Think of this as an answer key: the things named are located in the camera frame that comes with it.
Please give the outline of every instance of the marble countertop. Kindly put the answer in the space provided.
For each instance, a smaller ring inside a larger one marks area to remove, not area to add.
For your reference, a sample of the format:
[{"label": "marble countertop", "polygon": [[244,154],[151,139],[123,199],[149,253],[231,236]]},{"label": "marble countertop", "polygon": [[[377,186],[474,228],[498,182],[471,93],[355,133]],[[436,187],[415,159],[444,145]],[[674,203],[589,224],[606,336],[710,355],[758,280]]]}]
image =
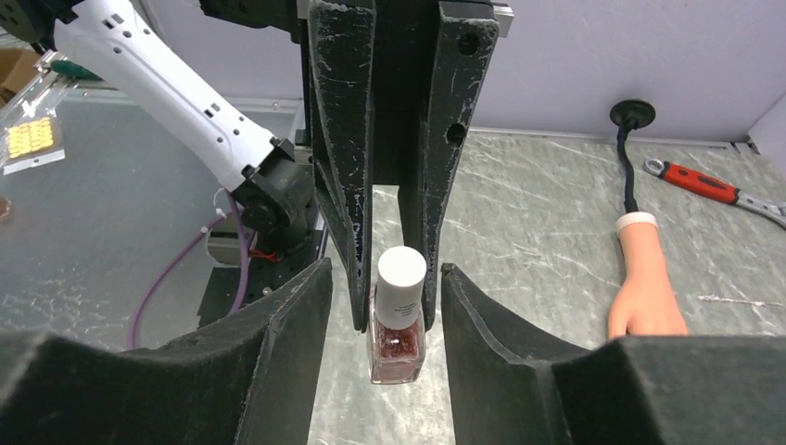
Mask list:
[{"label": "marble countertop", "polygon": [[[636,197],[659,222],[669,275],[694,335],[786,334],[786,231],[644,173],[648,157],[786,200],[772,163],[730,150],[630,144]],[[584,348],[605,339],[624,279],[614,223],[622,213],[615,148],[578,139],[473,134],[442,228],[440,261],[458,264],[491,297]],[[374,255],[402,243],[395,187],[374,190]],[[337,261],[331,246],[328,255]],[[365,338],[354,332],[347,280],[334,268],[309,444],[454,443],[441,314],[419,380],[368,383]]]}]

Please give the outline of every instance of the prosthetic hand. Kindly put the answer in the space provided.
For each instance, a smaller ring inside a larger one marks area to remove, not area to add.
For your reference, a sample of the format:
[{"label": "prosthetic hand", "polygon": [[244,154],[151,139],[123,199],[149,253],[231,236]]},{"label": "prosthetic hand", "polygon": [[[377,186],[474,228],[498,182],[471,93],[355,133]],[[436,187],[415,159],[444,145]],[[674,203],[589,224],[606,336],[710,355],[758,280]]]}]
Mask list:
[{"label": "prosthetic hand", "polygon": [[128,0],[6,0],[0,25],[56,49],[121,90],[190,148],[245,208],[243,222],[286,251],[308,227],[311,179],[287,141],[229,104],[149,30]]},{"label": "prosthetic hand", "polygon": [[655,218],[643,211],[617,221],[627,276],[609,311],[609,339],[688,335],[666,270]]}]

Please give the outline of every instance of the red wire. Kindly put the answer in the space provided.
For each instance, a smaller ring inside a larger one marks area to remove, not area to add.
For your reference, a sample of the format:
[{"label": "red wire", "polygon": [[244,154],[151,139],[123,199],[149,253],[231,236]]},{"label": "red wire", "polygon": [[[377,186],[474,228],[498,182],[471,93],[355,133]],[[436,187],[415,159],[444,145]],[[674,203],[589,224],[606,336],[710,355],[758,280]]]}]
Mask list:
[{"label": "red wire", "polygon": [[267,260],[267,261],[270,261],[270,262],[279,262],[279,261],[281,261],[281,259],[278,258],[278,253],[276,253],[276,252],[265,253],[265,252],[263,252],[263,251],[261,251],[261,250],[259,250],[257,248],[251,249],[251,257],[252,258],[262,258],[263,260]]}]

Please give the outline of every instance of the mannequin hand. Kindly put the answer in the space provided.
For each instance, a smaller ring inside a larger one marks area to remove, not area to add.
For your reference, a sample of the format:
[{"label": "mannequin hand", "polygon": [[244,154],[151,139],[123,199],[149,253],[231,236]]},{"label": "mannequin hand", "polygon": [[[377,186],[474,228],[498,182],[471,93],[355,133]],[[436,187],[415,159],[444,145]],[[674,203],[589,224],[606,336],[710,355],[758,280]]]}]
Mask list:
[{"label": "mannequin hand", "polygon": [[668,282],[626,280],[609,311],[609,340],[625,334],[688,335],[688,326]]},{"label": "mannequin hand", "polygon": [[628,213],[617,221],[627,278],[609,311],[609,340],[634,336],[686,336],[668,280],[655,217]]}]

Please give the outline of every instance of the cardboard box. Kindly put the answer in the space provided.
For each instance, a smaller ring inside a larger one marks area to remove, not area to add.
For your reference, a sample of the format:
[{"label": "cardboard box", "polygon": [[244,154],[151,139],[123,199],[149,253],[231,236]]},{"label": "cardboard box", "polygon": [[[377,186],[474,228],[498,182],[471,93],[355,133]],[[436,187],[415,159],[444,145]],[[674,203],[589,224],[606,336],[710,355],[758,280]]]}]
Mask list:
[{"label": "cardboard box", "polygon": [[22,48],[0,48],[0,108],[38,74],[33,65],[40,56]]}]

